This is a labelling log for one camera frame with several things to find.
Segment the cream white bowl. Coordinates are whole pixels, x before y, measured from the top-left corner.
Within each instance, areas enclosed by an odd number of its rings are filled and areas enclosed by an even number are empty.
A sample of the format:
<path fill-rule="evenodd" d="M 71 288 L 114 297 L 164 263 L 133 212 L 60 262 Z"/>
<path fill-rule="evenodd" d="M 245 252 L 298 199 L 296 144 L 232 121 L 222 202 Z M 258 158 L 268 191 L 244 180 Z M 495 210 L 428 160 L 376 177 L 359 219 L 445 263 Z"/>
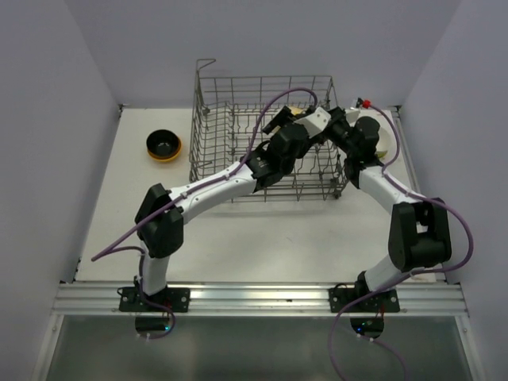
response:
<path fill-rule="evenodd" d="M 305 110 L 298 108 L 296 106 L 289 106 L 289 109 L 291 111 L 291 114 L 295 117 L 300 117 L 302 115 L 305 115 Z"/>

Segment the lime green bowl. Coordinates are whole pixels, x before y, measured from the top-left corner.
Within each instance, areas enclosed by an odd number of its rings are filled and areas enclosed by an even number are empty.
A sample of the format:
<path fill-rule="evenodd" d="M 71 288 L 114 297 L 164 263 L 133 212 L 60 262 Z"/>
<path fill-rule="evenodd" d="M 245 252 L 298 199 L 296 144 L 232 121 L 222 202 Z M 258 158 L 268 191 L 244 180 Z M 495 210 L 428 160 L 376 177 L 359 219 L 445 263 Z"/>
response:
<path fill-rule="evenodd" d="M 376 156 L 379 158 L 379 159 L 382 159 L 384 157 L 387 156 L 388 154 L 388 151 L 387 150 L 378 150 L 375 152 Z"/>

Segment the beige bowl with sunflower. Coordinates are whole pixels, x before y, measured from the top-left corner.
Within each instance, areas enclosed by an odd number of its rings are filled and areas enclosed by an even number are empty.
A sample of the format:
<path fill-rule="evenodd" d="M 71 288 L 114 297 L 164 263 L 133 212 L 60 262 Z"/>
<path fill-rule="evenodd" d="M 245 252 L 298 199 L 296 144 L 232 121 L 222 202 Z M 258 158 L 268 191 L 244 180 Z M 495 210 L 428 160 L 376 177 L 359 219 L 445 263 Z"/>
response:
<path fill-rule="evenodd" d="M 387 150 L 388 153 L 391 150 L 392 147 L 392 138 L 388 130 L 386 130 L 384 127 L 379 127 L 379 140 L 376 145 L 376 151 L 378 150 Z"/>

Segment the grey wire dish rack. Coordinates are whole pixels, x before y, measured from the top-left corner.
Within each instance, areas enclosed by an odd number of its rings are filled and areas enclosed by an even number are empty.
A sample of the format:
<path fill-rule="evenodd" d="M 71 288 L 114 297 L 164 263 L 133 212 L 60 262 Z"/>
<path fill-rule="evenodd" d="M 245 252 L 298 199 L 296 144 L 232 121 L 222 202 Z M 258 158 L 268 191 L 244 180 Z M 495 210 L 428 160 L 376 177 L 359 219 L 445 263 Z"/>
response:
<path fill-rule="evenodd" d="M 263 118 L 268 123 L 279 109 L 296 106 L 306 110 L 313 103 L 326 110 L 337 106 L 330 75 L 219 75 L 211 71 L 211 58 L 196 62 L 194 105 L 190 132 L 191 182 L 222 171 L 241 159 L 249 147 L 268 139 L 254 133 L 254 125 L 266 102 L 290 88 L 308 88 L 276 101 Z M 348 180 L 342 167 L 345 155 L 331 142 L 314 145 L 294 170 L 280 182 L 246 202 L 336 200 Z"/>

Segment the beige brown glazed bowl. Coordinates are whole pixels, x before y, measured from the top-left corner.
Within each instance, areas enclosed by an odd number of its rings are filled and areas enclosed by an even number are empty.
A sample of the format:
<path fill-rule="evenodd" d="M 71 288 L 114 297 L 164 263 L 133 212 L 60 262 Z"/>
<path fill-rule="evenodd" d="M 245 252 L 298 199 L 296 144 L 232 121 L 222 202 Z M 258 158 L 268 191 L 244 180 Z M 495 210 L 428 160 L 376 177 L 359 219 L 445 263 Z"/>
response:
<path fill-rule="evenodd" d="M 178 136 L 166 129 L 153 131 L 146 139 L 148 153 L 160 159 L 173 157 L 180 150 L 180 146 Z"/>

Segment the yellow bowl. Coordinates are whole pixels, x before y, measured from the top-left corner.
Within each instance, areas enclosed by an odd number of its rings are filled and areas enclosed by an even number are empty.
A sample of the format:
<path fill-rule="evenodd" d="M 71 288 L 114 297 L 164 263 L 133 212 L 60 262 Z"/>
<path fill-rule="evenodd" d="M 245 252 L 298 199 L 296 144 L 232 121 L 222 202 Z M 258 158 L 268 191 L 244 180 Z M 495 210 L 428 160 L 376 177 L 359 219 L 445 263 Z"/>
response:
<path fill-rule="evenodd" d="M 147 144 L 148 155 L 159 163 L 169 163 L 176 160 L 183 149 L 182 141 L 154 140 Z"/>

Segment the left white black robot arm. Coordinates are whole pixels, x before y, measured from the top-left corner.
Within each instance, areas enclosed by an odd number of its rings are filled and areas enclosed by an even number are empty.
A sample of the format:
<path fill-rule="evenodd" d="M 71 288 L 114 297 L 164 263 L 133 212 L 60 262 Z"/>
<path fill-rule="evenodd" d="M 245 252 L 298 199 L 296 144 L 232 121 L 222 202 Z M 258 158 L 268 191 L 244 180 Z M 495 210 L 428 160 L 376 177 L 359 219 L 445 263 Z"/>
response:
<path fill-rule="evenodd" d="M 314 121 L 319 108 L 294 113 L 283 107 L 264 127 L 271 138 L 223 171 L 170 190 L 152 186 L 135 217 L 137 236 L 145 253 L 140 260 L 137 302 L 147 311 L 165 301 L 169 258 L 184 241 L 184 227 L 198 215 L 236 197 L 255 194 L 289 175 L 322 131 Z"/>

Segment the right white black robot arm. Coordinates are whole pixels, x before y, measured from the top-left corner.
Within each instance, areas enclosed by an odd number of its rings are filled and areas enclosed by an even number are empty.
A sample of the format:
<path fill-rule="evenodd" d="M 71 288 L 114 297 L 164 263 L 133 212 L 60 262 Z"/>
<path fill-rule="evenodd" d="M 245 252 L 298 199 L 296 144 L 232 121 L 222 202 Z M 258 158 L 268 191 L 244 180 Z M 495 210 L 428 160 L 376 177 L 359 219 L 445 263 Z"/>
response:
<path fill-rule="evenodd" d="M 393 312 L 398 306 L 394 287 L 419 270 L 431 269 L 452 255 L 448 216 L 439 198 L 414 194 L 395 179 L 376 155 L 380 124 L 360 117 L 349 124 L 336 108 L 325 136 L 346 154 L 345 174 L 358 190 L 370 195 L 391 216 L 387 255 L 361 272 L 353 285 L 338 283 L 329 289 L 330 309 L 338 312 Z"/>

